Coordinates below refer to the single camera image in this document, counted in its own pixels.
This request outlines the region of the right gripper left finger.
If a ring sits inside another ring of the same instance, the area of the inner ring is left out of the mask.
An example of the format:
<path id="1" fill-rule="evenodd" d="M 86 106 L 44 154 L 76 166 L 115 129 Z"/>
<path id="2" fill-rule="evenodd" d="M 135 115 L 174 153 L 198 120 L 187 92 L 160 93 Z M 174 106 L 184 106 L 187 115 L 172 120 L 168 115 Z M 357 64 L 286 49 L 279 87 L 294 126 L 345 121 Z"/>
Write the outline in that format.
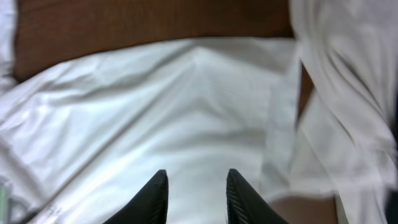
<path id="1" fill-rule="evenodd" d="M 166 224 L 169 180 L 158 170 L 137 194 L 103 224 Z"/>

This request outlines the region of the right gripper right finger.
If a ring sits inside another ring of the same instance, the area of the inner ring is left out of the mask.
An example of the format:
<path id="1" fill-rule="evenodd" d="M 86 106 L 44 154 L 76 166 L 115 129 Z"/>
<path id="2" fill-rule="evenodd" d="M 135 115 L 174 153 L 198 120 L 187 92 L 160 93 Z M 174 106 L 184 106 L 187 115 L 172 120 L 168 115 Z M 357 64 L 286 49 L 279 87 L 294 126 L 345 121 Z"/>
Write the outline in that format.
<path id="1" fill-rule="evenodd" d="M 226 198 L 228 224 L 288 224 L 236 169 L 228 172 Z"/>

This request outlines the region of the white robot print t-shirt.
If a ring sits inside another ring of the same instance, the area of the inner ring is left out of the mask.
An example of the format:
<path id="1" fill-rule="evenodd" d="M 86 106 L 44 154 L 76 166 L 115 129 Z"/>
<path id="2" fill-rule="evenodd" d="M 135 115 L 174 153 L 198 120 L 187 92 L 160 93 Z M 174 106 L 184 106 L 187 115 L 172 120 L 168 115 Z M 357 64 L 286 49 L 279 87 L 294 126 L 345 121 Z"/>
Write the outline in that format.
<path id="1" fill-rule="evenodd" d="M 235 168 L 290 223 L 308 99 L 287 1 L 3 1 L 1 220 L 102 223 L 158 171 L 168 223 L 226 223 Z"/>

